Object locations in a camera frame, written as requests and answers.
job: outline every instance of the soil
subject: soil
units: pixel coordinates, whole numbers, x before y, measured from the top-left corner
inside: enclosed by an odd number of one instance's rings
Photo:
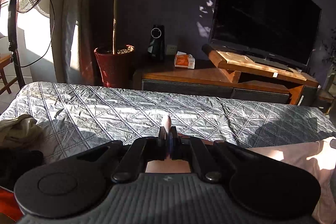
[[[125,53],[129,53],[129,52],[132,52],[132,51],[134,51],[134,48],[125,47],[123,49],[118,49],[117,54],[125,54]],[[110,48],[109,49],[102,48],[99,52],[102,53],[102,54],[112,54],[113,53],[112,49],[110,49]]]

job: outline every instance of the tissue box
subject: tissue box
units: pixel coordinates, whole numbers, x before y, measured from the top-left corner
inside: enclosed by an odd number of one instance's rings
[[[176,68],[194,69],[195,58],[191,54],[177,52],[174,59],[174,65]]]

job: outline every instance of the bed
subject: bed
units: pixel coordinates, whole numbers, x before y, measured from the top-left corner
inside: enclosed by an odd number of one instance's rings
[[[336,135],[317,108],[48,82],[26,85],[0,120],[24,113],[43,128],[34,148],[47,163],[111,140],[157,136],[165,114],[179,133],[246,148]]]

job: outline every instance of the black cable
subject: black cable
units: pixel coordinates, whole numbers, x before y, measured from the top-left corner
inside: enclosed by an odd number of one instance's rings
[[[18,66],[18,67],[20,67],[20,68],[26,68],[26,67],[29,67],[30,65],[36,63],[37,61],[41,60],[41,59],[47,54],[47,52],[48,52],[48,50],[49,50],[49,48],[50,48],[50,45],[51,45],[51,39],[53,38],[53,32],[54,32],[54,27],[55,27],[55,10],[54,10],[54,6],[53,6],[53,2],[52,2],[51,0],[50,0],[50,3],[51,3],[51,7],[52,7],[52,13],[53,13],[53,15],[54,15],[54,25],[53,25],[53,27],[52,27],[50,43],[49,43],[49,46],[48,46],[47,51],[46,51],[45,54],[42,55],[39,59],[35,60],[34,62],[32,62],[32,63],[30,63],[30,64],[28,64],[28,65],[26,65],[26,66],[19,66],[18,64],[16,64],[16,63],[13,61],[14,65],[16,65],[16,66]]]

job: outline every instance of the power outlet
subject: power outlet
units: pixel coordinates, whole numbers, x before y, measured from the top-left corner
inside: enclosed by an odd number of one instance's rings
[[[167,45],[166,47],[166,55],[175,55],[177,53],[177,46],[175,45]]]

